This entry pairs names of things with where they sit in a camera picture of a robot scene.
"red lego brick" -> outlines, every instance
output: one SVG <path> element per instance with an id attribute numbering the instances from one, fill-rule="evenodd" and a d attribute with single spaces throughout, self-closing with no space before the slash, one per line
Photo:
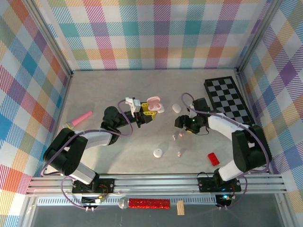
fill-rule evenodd
<path id="1" fill-rule="evenodd" d="M 220 164 L 219 160 L 217 159 L 217 156 L 214 153 L 210 153 L 207 155 L 213 166 L 216 166 Z"/>

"small pink object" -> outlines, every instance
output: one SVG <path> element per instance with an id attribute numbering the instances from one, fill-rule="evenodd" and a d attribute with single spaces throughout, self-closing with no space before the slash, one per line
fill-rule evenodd
<path id="1" fill-rule="evenodd" d="M 79 124 L 81 121 L 85 120 L 89 116 L 93 114 L 92 111 L 88 111 L 87 113 L 81 115 L 80 117 L 77 117 L 76 119 L 65 123 L 65 126 L 67 126 L 69 129 L 73 129 L 77 124 Z"/>
<path id="2" fill-rule="evenodd" d="M 148 109 L 150 111 L 160 111 L 162 109 L 162 104 L 160 104 L 160 98 L 158 96 L 150 97 L 147 99 Z"/>

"wooden block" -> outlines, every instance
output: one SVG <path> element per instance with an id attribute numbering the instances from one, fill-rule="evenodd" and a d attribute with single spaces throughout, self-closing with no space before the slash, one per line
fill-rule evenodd
<path id="1" fill-rule="evenodd" d="M 178 215 L 185 215 L 183 200 L 179 200 L 177 202 L 177 212 L 178 212 Z"/>

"black and white checkerboard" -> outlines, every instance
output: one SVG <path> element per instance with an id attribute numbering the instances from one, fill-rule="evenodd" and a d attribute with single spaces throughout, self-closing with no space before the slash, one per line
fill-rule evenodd
<path id="1" fill-rule="evenodd" d="M 239 123 L 255 123 L 232 77 L 206 79 L 204 87 L 213 109 Z"/>

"table surface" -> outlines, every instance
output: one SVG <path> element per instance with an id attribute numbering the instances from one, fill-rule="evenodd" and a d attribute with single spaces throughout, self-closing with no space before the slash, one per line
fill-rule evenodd
<path id="1" fill-rule="evenodd" d="M 232 160 L 232 143 L 217 131 L 210 130 L 206 136 L 186 132 L 174 141 L 172 135 L 181 129 L 174 127 L 175 119 L 187 114 L 182 105 L 181 94 L 189 92 L 195 99 L 205 97 L 211 107 L 204 88 L 204 80 L 233 76 L 233 70 L 122 70 L 75 72 L 66 99 L 59 129 L 79 115 L 92 110 L 93 115 L 79 123 L 74 130 L 100 127 L 104 110 L 125 97 L 136 97 L 141 102 L 159 96 L 165 107 L 154 121 L 140 129 L 133 124 L 131 137 L 120 137 L 111 146 L 99 146 L 85 150 L 82 163 L 98 173 L 197 173 L 213 172 Z M 174 103 L 182 107 L 181 113 L 172 110 Z M 129 105 L 122 104 L 124 111 Z M 129 126 L 120 129 L 130 131 Z M 153 151 L 163 150 L 161 158 Z M 213 167 L 207 155 L 214 152 L 220 161 Z"/>

